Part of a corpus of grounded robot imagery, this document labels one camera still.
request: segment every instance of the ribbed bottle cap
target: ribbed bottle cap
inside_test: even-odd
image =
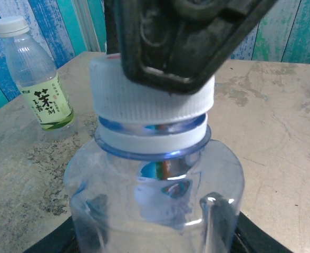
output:
[[[22,16],[0,18],[0,38],[8,38],[27,33],[30,30]]]
[[[128,80],[119,54],[93,59],[90,77],[94,111],[115,122],[178,122],[200,116],[214,104],[214,76],[193,95],[169,94]]]

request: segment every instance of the turquoise wall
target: turquoise wall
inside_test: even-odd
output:
[[[88,29],[104,49],[103,0],[0,0],[0,17],[24,16],[57,67],[90,49]],[[231,55],[232,59],[310,63],[310,0],[279,0]],[[0,40],[0,107],[19,95]]]

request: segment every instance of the plastic bottle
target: plastic bottle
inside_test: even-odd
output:
[[[75,119],[73,108],[54,62],[31,37],[26,20],[22,16],[1,18],[0,37],[11,77],[42,129],[68,128]]]
[[[229,252],[244,176],[210,139],[214,77],[184,96],[130,82],[119,55],[90,73],[99,127],[64,176],[81,252]]]

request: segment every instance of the concrete table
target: concrete table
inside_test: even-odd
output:
[[[76,135],[49,141],[21,96],[0,109],[0,252],[22,252],[70,215],[62,177],[93,137],[89,62],[60,68]],[[212,137],[245,171],[242,212],[294,252],[310,252],[310,65],[228,61],[216,75]]]

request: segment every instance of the white bottle cap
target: white bottle cap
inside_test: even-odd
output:
[[[119,54],[93,59],[90,76],[94,111],[115,122],[174,123],[200,116],[214,104],[214,76],[193,95],[170,94],[127,79]]]
[[[27,33],[30,30],[22,16],[0,18],[0,38],[8,38]]]
[[[90,77],[94,110],[102,118],[119,123],[157,125],[192,119],[214,104],[215,77],[193,95],[177,95],[136,84],[126,78],[119,54],[92,60]],[[191,147],[207,131],[207,117],[194,129],[169,135],[131,135],[108,129],[99,122],[100,138],[116,149],[159,154]]]

